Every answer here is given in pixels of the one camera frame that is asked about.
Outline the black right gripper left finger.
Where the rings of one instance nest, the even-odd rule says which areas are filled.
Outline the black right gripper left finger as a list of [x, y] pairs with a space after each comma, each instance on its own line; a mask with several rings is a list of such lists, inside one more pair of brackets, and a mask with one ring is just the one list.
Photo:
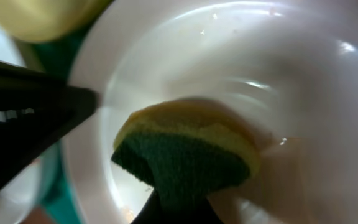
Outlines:
[[[0, 168], [8, 169], [0, 170], [0, 190], [14, 178], [14, 174], [52, 145], [47, 141], [48, 129], [43, 111], [50, 105], [52, 93], [58, 89], [59, 83], [59, 79], [46, 73], [0, 62], [0, 111], [19, 114], [0, 122], [0, 149], [8, 146], [8, 152], [13, 152], [15, 159], [12, 164]], [[75, 129], [94, 114], [99, 95], [87, 88], [67, 87], [76, 89], [77, 100], [69, 101], [78, 113]]]

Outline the yellow plate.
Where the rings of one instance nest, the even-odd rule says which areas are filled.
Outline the yellow plate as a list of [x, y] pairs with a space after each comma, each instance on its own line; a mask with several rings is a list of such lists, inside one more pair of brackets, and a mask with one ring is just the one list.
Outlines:
[[86, 25], [111, 0], [0, 0], [0, 25], [26, 42], [55, 40]]

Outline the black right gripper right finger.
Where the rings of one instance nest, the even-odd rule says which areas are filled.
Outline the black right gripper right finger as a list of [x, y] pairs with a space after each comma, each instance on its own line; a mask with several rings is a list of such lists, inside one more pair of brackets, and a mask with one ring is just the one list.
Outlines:
[[206, 198], [190, 213], [166, 213], [162, 210], [158, 192], [153, 190], [131, 224], [223, 224], [223, 222]]

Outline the white plate with centre stain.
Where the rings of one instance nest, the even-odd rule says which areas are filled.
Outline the white plate with centre stain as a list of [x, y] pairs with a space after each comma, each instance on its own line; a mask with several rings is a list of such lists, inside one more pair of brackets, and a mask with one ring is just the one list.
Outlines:
[[130, 223], [152, 188], [110, 160], [134, 111], [218, 101], [251, 125], [260, 175], [210, 197], [225, 223], [358, 223], [358, 1], [115, 1], [71, 85], [99, 95], [66, 135], [83, 223]]

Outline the yellow green scrub sponge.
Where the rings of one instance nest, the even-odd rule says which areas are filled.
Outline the yellow green scrub sponge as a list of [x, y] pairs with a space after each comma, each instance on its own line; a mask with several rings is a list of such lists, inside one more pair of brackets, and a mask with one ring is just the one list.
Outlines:
[[257, 145], [243, 121], [196, 100], [166, 101], [132, 113], [116, 135], [111, 160], [152, 186], [165, 213], [179, 215], [260, 169]]

